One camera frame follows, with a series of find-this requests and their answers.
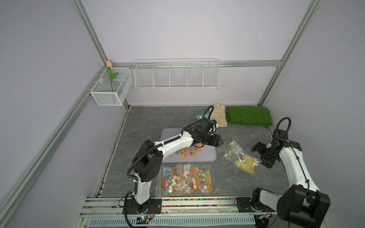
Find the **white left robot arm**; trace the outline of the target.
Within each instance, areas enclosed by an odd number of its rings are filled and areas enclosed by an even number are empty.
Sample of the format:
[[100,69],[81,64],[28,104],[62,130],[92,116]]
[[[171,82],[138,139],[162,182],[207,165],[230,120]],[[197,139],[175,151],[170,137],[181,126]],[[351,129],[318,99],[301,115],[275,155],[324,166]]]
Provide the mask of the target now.
[[180,133],[167,140],[152,142],[146,140],[132,160],[126,175],[133,179],[135,188],[131,195],[132,202],[143,206],[150,200],[151,181],[159,173],[162,161],[180,149],[196,144],[220,147],[223,140],[217,135],[219,124],[211,119],[214,106],[209,106],[196,122],[184,126]]

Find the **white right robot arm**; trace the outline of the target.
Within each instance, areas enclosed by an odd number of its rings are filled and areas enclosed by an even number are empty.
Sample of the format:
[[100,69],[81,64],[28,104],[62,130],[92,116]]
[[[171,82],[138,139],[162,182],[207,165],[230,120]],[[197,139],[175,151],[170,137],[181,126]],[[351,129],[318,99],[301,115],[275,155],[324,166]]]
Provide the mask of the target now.
[[282,118],[276,125],[272,142],[268,145],[258,142],[252,152],[258,152],[261,164],[272,168],[276,161],[282,162],[289,189],[279,196],[268,190],[257,188],[252,193],[251,206],[254,210],[272,209],[281,220],[304,228],[319,228],[330,207],[328,195],[320,192],[314,183],[303,159],[298,142],[289,139],[289,130],[280,129],[280,124],[289,117]]

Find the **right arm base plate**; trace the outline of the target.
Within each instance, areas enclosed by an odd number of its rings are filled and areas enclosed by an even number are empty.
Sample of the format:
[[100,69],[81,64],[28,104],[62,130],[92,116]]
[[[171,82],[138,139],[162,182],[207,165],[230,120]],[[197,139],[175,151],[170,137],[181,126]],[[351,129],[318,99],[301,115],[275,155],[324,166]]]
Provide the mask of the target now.
[[239,213],[249,212],[275,212],[275,210],[262,204],[259,200],[253,200],[252,197],[237,197],[234,200],[234,205],[237,207]]

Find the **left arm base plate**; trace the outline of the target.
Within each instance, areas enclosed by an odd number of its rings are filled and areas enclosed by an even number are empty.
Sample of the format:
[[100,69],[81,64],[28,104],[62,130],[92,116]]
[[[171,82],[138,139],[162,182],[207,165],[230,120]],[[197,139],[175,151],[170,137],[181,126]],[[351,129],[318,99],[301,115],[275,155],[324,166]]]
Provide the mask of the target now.
[[149,199],[143,204],[138,204],[135,199],[127,199],[124,203],[123,213],[127,215],[160,214],[162,210],[161,199]]

